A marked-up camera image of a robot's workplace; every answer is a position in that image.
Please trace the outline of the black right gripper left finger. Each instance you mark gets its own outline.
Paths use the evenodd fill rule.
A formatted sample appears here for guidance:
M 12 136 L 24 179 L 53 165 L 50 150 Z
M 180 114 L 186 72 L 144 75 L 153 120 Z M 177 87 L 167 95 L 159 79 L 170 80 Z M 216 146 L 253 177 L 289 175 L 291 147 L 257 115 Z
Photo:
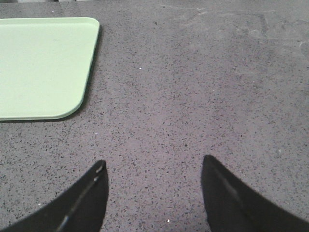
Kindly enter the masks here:
M 108 199 L 106 162 L 97 161 L 48 205 L 3 232 L 99 232 Z

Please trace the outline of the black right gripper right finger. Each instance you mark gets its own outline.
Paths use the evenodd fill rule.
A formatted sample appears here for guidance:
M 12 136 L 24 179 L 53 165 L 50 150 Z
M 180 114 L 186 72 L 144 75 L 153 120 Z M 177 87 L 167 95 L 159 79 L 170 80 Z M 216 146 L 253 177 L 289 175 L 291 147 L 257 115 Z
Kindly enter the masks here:
M 213 232 L 307 232 L 305 220 L 276 206 L 233 175 L 214 156 L 203 160 L 201 185 Z

